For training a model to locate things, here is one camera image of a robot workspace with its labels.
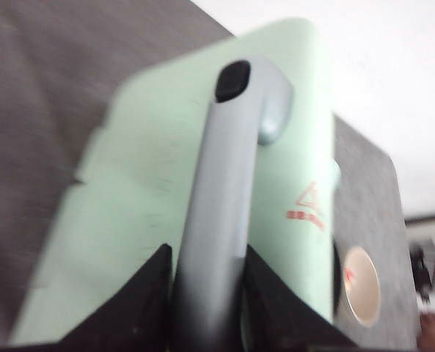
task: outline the mint green case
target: mint green case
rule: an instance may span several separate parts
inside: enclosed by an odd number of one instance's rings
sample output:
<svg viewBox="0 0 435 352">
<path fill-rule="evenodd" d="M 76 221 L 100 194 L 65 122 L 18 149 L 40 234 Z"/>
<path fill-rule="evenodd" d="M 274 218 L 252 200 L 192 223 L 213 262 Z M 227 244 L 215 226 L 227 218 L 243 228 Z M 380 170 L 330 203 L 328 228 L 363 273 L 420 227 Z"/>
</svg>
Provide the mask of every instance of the mint green case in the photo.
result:
<svg viewBox="0 0 435 352">
<path fill-rule="evenodd" d="M 295 98 L 283 135 L 258 149 L 249 242 L 331 321 L 329 66 L 313 25 L 291 19 L 152 67 L 121 86 L 76 172 L 84 185 L 65 192 L 12 344 L 61 338 L 162 243 L 172 246 L 175 267 L 216 77 L 250 55 L 277 65 Z"/>
</svg>

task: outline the black rubber cap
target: black rubber cap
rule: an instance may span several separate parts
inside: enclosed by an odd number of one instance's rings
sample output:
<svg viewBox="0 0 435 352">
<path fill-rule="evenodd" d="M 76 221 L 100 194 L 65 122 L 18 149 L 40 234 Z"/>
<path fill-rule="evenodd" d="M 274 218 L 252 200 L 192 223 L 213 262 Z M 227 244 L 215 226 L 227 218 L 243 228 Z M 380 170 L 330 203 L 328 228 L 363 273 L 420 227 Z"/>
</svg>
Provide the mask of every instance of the black rubber cap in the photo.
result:
<svg viewBox="0 0 435 352">
<path fill-rule="evenodd" d="M 224 67 L 216 86 L 218 103 L 238 97 L 248 86 L 250 64 L 246 60 L 232 62 Z"/>
</svg>

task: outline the gray table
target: gray table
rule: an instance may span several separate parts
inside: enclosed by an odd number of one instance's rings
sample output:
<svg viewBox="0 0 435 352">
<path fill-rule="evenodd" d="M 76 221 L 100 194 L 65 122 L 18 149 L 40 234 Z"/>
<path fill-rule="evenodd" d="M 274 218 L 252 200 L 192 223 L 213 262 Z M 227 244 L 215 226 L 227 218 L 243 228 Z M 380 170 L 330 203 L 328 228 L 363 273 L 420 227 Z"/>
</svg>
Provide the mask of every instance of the gray table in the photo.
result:
<svg viewBox="0 0 435 352">
<path fill-rule="evenodd" d="M 118 84 L 230 33 L 187 0 L 0 0 L 0 345 L 63 190 Z M 380 322 L 336 324 L 361 345 L 412 348 L 417 326 L 395 171 L 341 120 L 335 237 L 379 270 Z"/>
</svg>

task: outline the hand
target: hand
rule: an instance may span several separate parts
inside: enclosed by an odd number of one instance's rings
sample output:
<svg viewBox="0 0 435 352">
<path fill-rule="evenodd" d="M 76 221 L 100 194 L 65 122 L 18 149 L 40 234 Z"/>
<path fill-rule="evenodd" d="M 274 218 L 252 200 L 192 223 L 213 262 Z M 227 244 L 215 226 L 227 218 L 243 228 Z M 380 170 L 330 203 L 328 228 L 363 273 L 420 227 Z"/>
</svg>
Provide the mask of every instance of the hand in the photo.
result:
<svg viewBox="0 0 435 352">
<path fill-rule="evenodd" d="M 435 314 L 421 315 L 420 322 L 422 332 L 417 338 L 417 347 L 421 351 L 435 352 Z"/>
</svg>

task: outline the gray fabric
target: gray fabric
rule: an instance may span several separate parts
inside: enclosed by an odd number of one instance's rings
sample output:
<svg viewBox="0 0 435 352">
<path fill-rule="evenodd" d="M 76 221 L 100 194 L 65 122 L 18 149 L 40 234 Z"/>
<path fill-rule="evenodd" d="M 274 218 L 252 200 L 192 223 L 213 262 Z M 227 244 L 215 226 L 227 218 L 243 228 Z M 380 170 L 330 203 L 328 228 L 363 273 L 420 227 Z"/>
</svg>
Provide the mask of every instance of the gray fabric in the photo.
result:
<svg viewBox="0 0 435 352">
<path fill-rule="evenodd" d="M 229 35 L 187 0 L 0 0 L 0 344 L 114 90 L 141 68 Z M 335 237 L 341 251 L 365 243 L 387 298 L 381 326 L 337 324 L 358 342 L 409 348 L 417 317 L 395 172 L 340 120 L 336 153 Z"/>
</svg>

